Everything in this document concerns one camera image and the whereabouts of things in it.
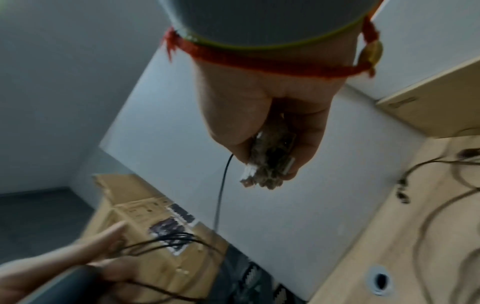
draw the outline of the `tangled wires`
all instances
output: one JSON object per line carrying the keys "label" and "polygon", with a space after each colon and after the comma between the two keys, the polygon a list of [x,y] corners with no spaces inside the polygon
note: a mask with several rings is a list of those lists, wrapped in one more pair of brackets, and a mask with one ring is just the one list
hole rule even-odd
{"label": "tangled wires", "polygon": [[[134,280],[129,280],[126,283],[133,284],[136,286],[140,286],[142,288],[147,288],[153,291],[156,291],[158,293],[164,294],[167,297],[157,300],[157,301],[152,301],[152,302],[147,302],[147,303],[137,303],[137,304],[161,304],[168,302],[173,299],[179,299],[179,300],[184,300],[184,301],[189,301],[189,302],[198,302],[198,303],[204,303],[204,302],[217,302],[217,301],[222,301],[226,302],[225,299],[205,299],[205,298],[196,298],[196,297],[189,297],[185,296],[185,294],[188,290],[190,290],[195,284],[198,283],[200,278],[202,277],[203,273],[205,270],[208,268],[210,260],[214,259],[214,253],[218,254],[219,256],[222,256],[223,254],[216,248],[216,243],[218,239],[217,235],[217,230],[219,227],[219,221],[220,221],[220,210],[221,210],[221,205],[222,205],[222,195],[224,191],[224,186],[225,186],[225,179],[227,176],[227,171],[230,165],[230,162],[232,160],[233,154],[230,156],[228,159],[228,162],[226,163],[225,170],[223,172],[223,177],[221,180],[221,185],[220,185],[220,191],[218,193],[218,200],[217,200],[217,205],[216,205],[216,210],[215,210],[215,217],[213,221],[213,229],[211,231],[211,238],[210,238],[210,244],[206,243],[205,241],[197,238],[194,234],[191,233],[186,233],[186,232],[174,232],[174,233],[169,233],[166,235],[161,235],[158,236],[152,240],[140,242],[137,244],[129,245],[126,247],[121,248],[117,254],[118,255],[131,255],[131,256],[140,256],[146,253],[149,253],[154,250],[159,250],[159,249],[164,249],[167,247],[177,247],[177,246],[182,246],[186,245],[189,243],[199,243],[204,245],[205,247],[208,248],[208,256],[203,260],[201,267],[199,270],[193,275],[191,280],[187,282],[180,291],[178,292],[172,292],[165,290],[163,288],[145,284],[142,282],[134,281]],[[151,244],[162,244],[154,247],[150,247]],[[220,273],[222,275],[227,276],[228,281],[230,282],[230,286],[234,286],[234,279],[232,278],[233,274],[233,267],[229,264],[228,260],[224,260],[223,264],[220,267]]]}
{"label": "tangled wires", "polygon": [[[480,148],[463,149],[459,153],[457,153],[456,160],[446,160],[445,158],[447,156],[447,150],[448,150],[450,145],[451,145],[451,142],[448,145],[448,147],[446,148],[446,150],[439,157],[436,157],[434,159],[431,159],[431,160],[423,162],[423,163],[419,163],[419,164],[413,166],[412,168],[410,168],[409,170],[407,170],[403,174],[401,179],[398,181],[399,187],[398,187],[398,191],[397,191],[397,194],[396,194],[397,198],[402,203],[406,203],[406,204],[410,203],[410,198],[404,193],[405,189],[408,187],[408,184],[409,184],[408,183],[408,177],[414,171],[416,171],[417,169],[419,169],[419,168],[421,168],[421,167],[423,167],[427,164],[431,164],[431,163],[441,163],[441,164],[450,165],[451,166],[450,167],[450,172],[451,172],[452,177],[455,179],[455,181],[457,181],[461,185],[468,188],[468,191],[466,191],[466,192],[464,192],[460,195],[457,195],[457,196],[449,199],[448,201],[442,203],[440,206],[435,208],[432,212],[430,212],[427,215],[427,217],[423,220],[423,223],[420,225],[419,232],[418,232],[418,238],[413,245],[412,262],[413,262],[414,274],[415,274],[415,277],[417,278],[417,281],[419,283],[419,286],[420,286],[421,292],[423,294],[423,297],[428,304],[434,304],[434,300],[433,300],[433,297],[432,297],[432,294],[431,294],[430,290],[428,289],[427,283],[426,283],[425,278],[424,278],[424,274],[422,273],[421,266],[420,266],[420,250],[421,250],[421,247],[422,247],[422,245],[425,242],[425,239],[427,237],[427,232],[428,232],[430,226],[432,225],[432,223],[435,221],[435,219],[443,211],[445,211],[447,208],[454,205],[455,203],[480,192],[480,187],[472,185],[471,183],[466,181],[465,178],[461,175],[461,171],[460,171],[460,166],[480,166],[479,162],[475,162],[475,158],[480,156]],[[479,250],[480,249],[476,249],[473,252],[471,252],[467,256],[467,258],[463,261],[462,265],[464,265],[465,262],[469,259],[469,257],[471,258],[472,255],[477,256],[479,254],[477,251],[479,251]],[[462,275],[460,274],[460,280],[457,283],[456,287],[453,290],[453,293],[450,296],[450,299],[449,299],[450,304],[456,304],[456,302],[458,301],[458,290],[459,290],[459,286],[462,284],[461,278],[462,278]],[[479,296],[480,296],[480,292],[476,292],[476,293],[474,292],[474,294],[472,294],[469,297],[469,300],[467,301],[467,303],[468,304],[474,303],[475,300],[478,299]]]}

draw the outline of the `hand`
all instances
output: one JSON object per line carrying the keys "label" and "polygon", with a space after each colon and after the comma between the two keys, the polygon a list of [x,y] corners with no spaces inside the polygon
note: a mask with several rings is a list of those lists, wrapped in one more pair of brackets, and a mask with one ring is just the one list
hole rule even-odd
{"label": "hand", "polygon": [[[0,303],[14,304],[58,274],[75,265],[91,262],[108,252],[122,237],[125,223],[119,223],[95,236],[86,243],[74,243],[36,257],[12,261],[0,266]],[[102,267],[105,280],[121,282],[137,275],[137,260],[130,256],[93,263]],[[116,284],[116,296],[124,301],[138,294],[138,287]]]}
{"label": "hand", "polygon": [[[351,65],[361,24],[334,37],[301,47],[241,55],[329,66]],[[285,180],[310,161],[322,141],[333,96],[345,80],[289,77],[195,62],[199,105],[211,137],[247,163],[252,136],[272,107],[284,113],[297,134],[291,156],[295,163]]]}

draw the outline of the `gray floor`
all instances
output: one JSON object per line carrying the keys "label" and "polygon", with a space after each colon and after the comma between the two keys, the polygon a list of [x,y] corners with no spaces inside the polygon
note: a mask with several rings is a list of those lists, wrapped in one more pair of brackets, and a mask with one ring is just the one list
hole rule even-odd
{"label": "gray floor", "polygon": [[0,196],[0,264],[71,243],[93,211],[67,188]]}

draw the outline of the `gray sleeve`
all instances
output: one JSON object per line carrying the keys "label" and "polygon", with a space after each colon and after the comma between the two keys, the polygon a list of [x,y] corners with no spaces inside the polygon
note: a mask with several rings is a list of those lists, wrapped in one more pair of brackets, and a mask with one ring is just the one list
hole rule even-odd
{"label": "gray sleeve", "polygon": [[231,48],[306,42],[359,21],[379,0],[160,0],[180,35]]}

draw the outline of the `red bracelet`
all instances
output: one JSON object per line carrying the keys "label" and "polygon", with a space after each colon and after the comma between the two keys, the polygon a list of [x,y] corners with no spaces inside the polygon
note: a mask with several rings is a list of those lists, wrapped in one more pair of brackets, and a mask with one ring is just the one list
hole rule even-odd
{"label": "red bracelet", "polygon": [[357,65],[349,67],[328,67],[319,64],[290,63],[244,57],[221,49],[194,44],[180,37],[173,28],[168,29],[163,37],[163,41],[166,42],[166,51],[170,61],[172,61],[172,51],[175,52],[177,48],[180,48],[196,60],[203,60],[213,64],[239,69],[324,79],[346,78],[368,71],[370,77],[373,77],[375,75],[375,65],[380,61],[382,56],[383,46],[379,41],[379,33],[369,17],[365,17],[363,20],[361,32],[366,46],[360,53]]}

